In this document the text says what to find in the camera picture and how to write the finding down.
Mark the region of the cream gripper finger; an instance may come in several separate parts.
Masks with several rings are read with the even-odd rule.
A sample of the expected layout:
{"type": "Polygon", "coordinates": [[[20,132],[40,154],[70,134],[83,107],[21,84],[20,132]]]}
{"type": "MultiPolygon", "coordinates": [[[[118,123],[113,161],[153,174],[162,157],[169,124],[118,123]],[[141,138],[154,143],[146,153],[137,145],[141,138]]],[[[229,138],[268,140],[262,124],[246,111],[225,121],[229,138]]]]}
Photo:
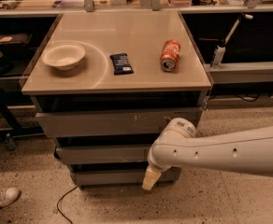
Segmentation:
{"type": "Polygon", "coordinates": [[[161,172],[159,170],[148,166],[143,178],[142,188],[144,190],[151,190],[160,177],[161,172]]]}

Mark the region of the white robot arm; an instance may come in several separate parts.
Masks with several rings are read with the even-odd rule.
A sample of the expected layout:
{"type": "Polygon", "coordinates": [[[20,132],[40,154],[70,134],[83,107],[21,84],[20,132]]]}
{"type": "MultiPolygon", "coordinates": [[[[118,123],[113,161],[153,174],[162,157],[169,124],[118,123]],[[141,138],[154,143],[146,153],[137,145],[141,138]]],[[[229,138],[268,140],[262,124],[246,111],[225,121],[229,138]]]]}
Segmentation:
{"type": "Polygon", "coordinates": [[[161,173],[182,165],[273,177],[273,126],[200,138],[195,134],[186,119],[167,124],[149,150],[144,190],[152,189],[161,173]]]}

